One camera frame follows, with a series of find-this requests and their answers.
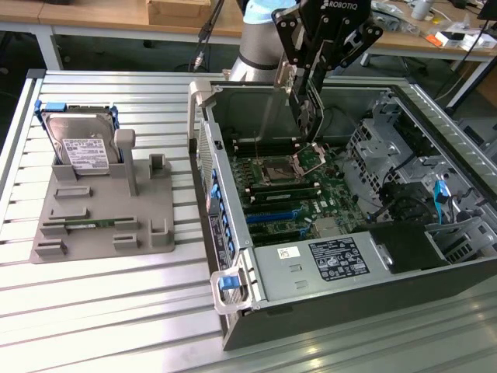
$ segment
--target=hard drive label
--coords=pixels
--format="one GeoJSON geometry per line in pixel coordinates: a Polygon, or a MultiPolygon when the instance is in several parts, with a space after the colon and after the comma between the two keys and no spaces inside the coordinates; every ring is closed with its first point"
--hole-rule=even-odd
{"type": "Polygon", "coordinates": [[[325,281],[368,274],[364,258],[350,237],[311,243],[312,256],[325,281]]]}
{"type": "Polygon", "coordinates": [[[74,169],[108,169],[106,147],[101,138],[65,138],[64,147],[74,169]]]}

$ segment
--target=gray holder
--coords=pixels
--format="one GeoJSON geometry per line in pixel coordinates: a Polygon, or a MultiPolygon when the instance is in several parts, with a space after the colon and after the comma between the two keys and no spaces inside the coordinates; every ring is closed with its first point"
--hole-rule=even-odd
{"type": "Polygon", "coordinates": [[[174,250],[171,165],[163,154],[134,161],[133,130],[117,130],[115,141],[124,163],[110,164],[107,175],[52,165],[32,263],[174,250]]]}

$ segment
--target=power supply label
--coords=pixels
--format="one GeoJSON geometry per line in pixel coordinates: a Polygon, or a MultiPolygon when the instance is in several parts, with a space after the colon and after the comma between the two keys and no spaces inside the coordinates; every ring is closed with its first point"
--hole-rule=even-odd
{"type": "Polygon", "coordinates": [[[370,272],[356,243],[350,237],[316,242],[309,247],[325,281],[340,280],[370,272]]]}

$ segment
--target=motherboard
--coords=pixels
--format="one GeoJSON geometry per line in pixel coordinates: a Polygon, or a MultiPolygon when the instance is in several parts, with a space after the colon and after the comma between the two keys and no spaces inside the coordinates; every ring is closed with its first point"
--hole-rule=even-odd
{"type": "Polygon", "coordinates": [[[335,158],[320,143],[234,146],[231,170],[254,246],[347,234],[364,223],[335,158]]]}

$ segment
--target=wooden workbench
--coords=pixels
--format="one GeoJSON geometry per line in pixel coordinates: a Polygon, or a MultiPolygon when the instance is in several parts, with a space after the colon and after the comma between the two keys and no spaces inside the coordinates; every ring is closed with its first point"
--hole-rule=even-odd
{"type": "MultiPolygon", "coordinates": [[[[45,4],[40,23],[63,26],[103,27],[166,33],[198,33],[197,28],[148,24],[145,0],[74,0],[72,5],[45,4]]],[[[240,37],[242,13],[235,0],[226,0],[217,20],[215,35],[240,37]]]]}
{"type": "MultiPolygon", "coordinates": [[[[102,27],[111,29],[163,31],[168,33],[198,33],[198,29],[181,26],[156,26],[148,24],[147,9],[144,0],[74,0],[73,5],[45,4],[41,9],[39,19],[42,24],[63,26],[102,27]]],[[[422,32],[427,33],[434,25],[425,21],[411,18],[412,10],[403,3],[393,2],[405,14],[405,18],[418,26],[422,32]]],[[[448,3],[436,3],[435,8],[445,13],[453,21],[462,21],[468,14],[471,26],[482,24],[476,15],[464,10],[454,8],[448,3]]],[[[226,37],[241,37],[242,14],[235,0],[226,0],[219,20],[214,28],[214,35],[226,37]]],[[[439,48],[422,37],[406,35],[403,33],[385,33],[378,42],[377,48],[387,48],[407,51],[437,52],[439,48]]],[[[452,49],[454,53],[466,53],[462,49],[452,49]]],[[[475,51],[479,55],[497,55],[497,49],[475,51]]]]}
{"type": "Polygon", "coordinates": [[[41,0],[0,0],[0,22],[38,23],[41,0]]]}

